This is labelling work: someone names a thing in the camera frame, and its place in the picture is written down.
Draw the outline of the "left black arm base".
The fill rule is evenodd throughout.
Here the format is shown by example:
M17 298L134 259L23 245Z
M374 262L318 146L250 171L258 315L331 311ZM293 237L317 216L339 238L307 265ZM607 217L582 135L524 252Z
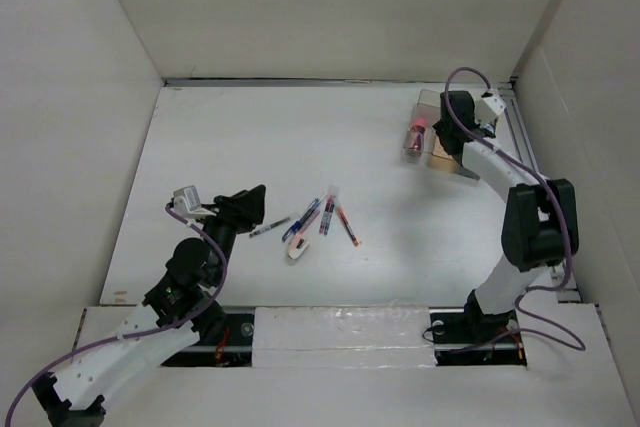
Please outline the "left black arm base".
M183 349L162 363L172 368L236 368L252 365L255 310L231 308L221 332Z

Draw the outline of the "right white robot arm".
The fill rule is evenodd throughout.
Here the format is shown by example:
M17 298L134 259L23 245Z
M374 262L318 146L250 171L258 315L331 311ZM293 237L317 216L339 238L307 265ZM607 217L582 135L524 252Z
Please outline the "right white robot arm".
M492 130L503 110L491 91L474 99L467 91L447 89L434 126L445 152L504 203L502 255L471 291L462 314L442 330L474 346L504 335L524 296L542 290L537 280L543 272L556 266L569 270L579 247L573 184L548 179L504 151Z

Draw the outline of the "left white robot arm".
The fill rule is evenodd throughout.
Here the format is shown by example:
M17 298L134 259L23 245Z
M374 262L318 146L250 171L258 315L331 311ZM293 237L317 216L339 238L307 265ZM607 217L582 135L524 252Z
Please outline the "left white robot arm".
M234 243L263 222L265 197L262 184L209 204L193 186L173 193L165 211L193 234L176 245L164 275L110 337L64 355L31 383L51 425L101 425L125 388L181 350L220 337L226 314L217 298Z

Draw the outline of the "red blue pen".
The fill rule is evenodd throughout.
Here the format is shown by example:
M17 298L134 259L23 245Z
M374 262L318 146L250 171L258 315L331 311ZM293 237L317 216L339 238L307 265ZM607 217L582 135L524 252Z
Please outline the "red blue pen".
M323 213L323 219L322 219L321 228L320 228L320 233L323 236L328 235L331 219L333 216L333 212L335 209L335 204L338 196L339 196L339 188L335 185L331 185L327 193L326 205L325 205L325 210Z

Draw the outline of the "orange red pen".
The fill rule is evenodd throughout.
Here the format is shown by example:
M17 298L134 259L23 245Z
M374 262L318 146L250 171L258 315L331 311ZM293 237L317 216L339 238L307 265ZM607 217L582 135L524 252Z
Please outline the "orange red pen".
M351 243L355 247L358 247L360 245L360 241L359 241L358 237L356 236L356 234L355 234L355 232L354 232L354 230L353 230L353 228L352 228L352 226L351 226L351 224L350 224L350 222L349 222L349 220L348 220L348 218L346 216L346 213L344 211L344 208L343 208L341 202L339 200L336 200L335 204L336 204L336 207L335 207L336 213L337 213L337 215L338 215L338 217L340 219L340 222L343 225L343 227L344 227L344 229L345 229L345 231L346 231Z

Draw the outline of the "pink capped glue bottle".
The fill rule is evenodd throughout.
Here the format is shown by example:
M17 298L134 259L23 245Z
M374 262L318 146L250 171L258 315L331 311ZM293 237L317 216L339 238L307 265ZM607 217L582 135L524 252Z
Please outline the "pink capped glue bottle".
M424 137L428 124L424 117L416 117L409 128L407 149L415 155L420 155L424 148Z

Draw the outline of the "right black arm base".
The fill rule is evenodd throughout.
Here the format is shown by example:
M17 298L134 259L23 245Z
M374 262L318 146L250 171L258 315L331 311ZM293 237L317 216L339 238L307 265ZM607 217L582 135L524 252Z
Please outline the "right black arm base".
M527 364L514 311L471 327L462 309L429 312L422 338L434 349L437 367L521 366Z

